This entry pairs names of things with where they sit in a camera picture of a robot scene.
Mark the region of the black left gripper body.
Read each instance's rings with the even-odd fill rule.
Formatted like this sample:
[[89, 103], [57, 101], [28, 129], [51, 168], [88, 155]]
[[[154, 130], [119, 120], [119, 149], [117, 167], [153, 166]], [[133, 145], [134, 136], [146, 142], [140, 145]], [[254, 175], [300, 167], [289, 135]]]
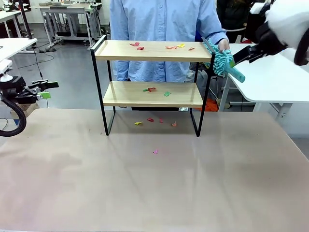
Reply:
[[12, 80], [0, 83], [2, 95], [18, 104], [34, 104], [36, 102], [36, 91], [30, 89], [23, 77], [13, 76]]

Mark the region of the person's left hand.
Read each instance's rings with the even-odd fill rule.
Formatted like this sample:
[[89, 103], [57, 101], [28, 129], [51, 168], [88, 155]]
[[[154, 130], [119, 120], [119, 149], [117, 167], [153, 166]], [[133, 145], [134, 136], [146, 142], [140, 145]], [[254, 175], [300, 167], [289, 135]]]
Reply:
[[221, 39], [218, 43], [218, 49], [220, 53], [222, 53], [225, 50], [229, 50], [230, 45], [228, 39]]

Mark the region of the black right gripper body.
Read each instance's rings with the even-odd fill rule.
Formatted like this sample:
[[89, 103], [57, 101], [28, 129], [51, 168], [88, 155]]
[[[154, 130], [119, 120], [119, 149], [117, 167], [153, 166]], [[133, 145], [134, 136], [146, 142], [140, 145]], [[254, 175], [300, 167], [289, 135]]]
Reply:
[[286, 44], [279, 41], [277, 35], [270, 29], [268, 23], [262, 24], [256, 31], [257, 51], [266, 55], [275, 55], [287, 48]]

